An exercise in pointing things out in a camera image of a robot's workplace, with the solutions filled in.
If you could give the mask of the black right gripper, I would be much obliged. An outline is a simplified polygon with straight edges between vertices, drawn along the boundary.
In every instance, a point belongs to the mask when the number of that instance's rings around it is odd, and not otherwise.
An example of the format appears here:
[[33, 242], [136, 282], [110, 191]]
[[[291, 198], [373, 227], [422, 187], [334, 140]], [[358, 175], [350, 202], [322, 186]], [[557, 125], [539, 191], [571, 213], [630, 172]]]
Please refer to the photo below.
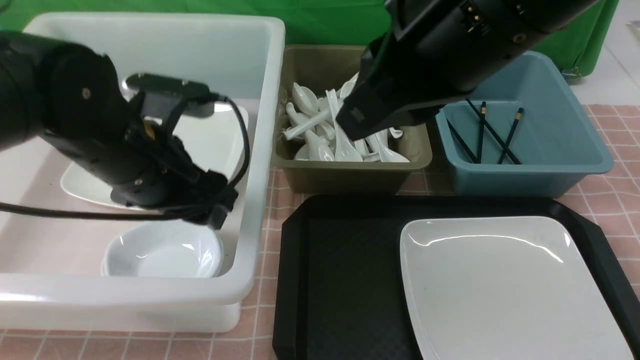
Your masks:
[[481, 77], [478, 62], [468, 54], [428, 60], [393, 35], [382, 35], [366, 47], [359, 72], [335, 117], [352, 141], [394, 126], [422, 125], [469, 95]]

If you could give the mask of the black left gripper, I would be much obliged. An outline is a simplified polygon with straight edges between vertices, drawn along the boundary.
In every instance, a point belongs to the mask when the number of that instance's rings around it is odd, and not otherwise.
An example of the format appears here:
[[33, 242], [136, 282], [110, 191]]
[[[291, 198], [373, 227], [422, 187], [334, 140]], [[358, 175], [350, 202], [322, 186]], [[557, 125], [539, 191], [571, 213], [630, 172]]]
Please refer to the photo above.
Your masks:
[[199, 166], [182, 139], [162, 123], [145, 119], [139, 129], [139, 134], [128, 131], [125, 140], [148, 155], [151, 164], [130, 182], [112, 185], [110, 200], [221, 229], [238, 199], [240, 177]]

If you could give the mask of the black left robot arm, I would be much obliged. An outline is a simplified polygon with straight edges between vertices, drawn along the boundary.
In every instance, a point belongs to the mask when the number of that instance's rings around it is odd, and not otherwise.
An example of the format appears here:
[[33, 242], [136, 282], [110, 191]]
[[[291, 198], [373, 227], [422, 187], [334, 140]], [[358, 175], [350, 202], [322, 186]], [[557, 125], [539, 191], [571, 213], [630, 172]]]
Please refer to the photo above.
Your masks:
[[[121, 92], [112, 60], [74, 42], [25, 32], [1, 32], [1, 149], [39, 137], [112, 187], [116, 200], [142, 214], [80, 212], [2, 203], [2, 212], [53, 219], [171, 221], [219, 230], [247, 173], [249, 132], [238, 105], [208, 85], [140, 73]], [[204, 170], [174, 130], [187, 110], [231, 106], [244, 161], [238, 174]]]

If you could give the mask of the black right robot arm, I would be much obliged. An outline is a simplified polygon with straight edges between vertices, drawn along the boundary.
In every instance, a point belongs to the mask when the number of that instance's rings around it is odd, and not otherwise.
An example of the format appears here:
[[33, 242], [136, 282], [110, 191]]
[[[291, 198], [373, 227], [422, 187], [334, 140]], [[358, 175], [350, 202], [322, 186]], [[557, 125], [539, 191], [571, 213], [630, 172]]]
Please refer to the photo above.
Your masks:
[[592, 0], [387, 0], [336, 123], [352, 141], [418, 126], [594, 5]]

